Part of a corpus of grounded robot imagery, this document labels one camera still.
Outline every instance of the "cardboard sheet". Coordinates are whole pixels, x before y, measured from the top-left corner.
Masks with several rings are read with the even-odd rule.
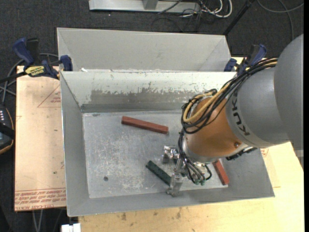
[[[15,148],[14,210],[66,206],[58,80],[17,79]]]

